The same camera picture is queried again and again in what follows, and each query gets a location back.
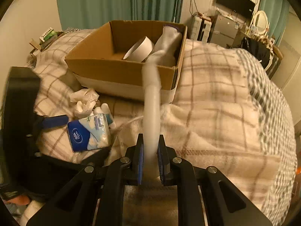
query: green curtain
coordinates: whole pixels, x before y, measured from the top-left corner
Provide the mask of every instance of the green curtain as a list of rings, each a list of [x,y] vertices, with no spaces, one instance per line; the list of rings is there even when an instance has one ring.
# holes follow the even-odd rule
[[[268,35],[276,39],[276,45],[280,44],[289,13],[290,4],[287,0],[261,0],[259,10],[263,10],[270,22]]]
[[[110,20],[179,22],[183,0],[57,0],[62,29],[98,28]]]

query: crumpled tissue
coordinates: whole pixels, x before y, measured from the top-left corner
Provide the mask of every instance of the crumpled tissue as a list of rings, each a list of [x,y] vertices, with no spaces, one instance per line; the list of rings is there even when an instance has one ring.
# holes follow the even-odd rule
[[[98,98],[99,95],[92,88],[81,89],[70,94],[70,102],[76,103],[75,116],[79,119],[90,116]]]

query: metal screw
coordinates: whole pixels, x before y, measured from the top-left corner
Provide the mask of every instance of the metal screw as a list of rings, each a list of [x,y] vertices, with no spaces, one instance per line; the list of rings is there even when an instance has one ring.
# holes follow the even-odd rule
[[[87,166],[87,167],[85,167],[85,172],[86,173],[91,173],[91,172],[93,172],[94,171],[94,167],[92,167],[92,166]]]
[[[120,158],[120,161],[121,161],[122,163],[128,163],[128,162],[130,161],[130,158],[124,156],[124,157],[121,157],[121,158]]]
[[[175,158],[173,158],[173,162],[176,164],[179,164],[182,162],[182,159],[180,157],[175,157]]]
[[[208,169],[208,171],[209,171],[210,173],[216,173],[216,172],[217,172],[217,168],[216,168],[216,167],[213,167],[213,166],[208,167],[207,169]]]

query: black bag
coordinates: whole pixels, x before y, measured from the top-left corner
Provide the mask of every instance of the black bag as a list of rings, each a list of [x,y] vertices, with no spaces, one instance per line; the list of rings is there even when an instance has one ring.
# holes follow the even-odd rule
[[[264,69],[270,62],[270,51],[262,42],[244,37],[239,47],[247,50],[250,54],[254,55],[254,57],[257,58],[258,61],[262,60],[261,65]]]

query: round mirror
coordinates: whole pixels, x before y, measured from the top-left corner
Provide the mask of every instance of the round mirror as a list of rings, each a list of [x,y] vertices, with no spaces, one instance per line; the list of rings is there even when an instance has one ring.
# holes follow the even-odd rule
[[[268,18],[262,10],[258,11],[252,18],[252,24],[258,28],[257,34],[264,34],[268,28]]]

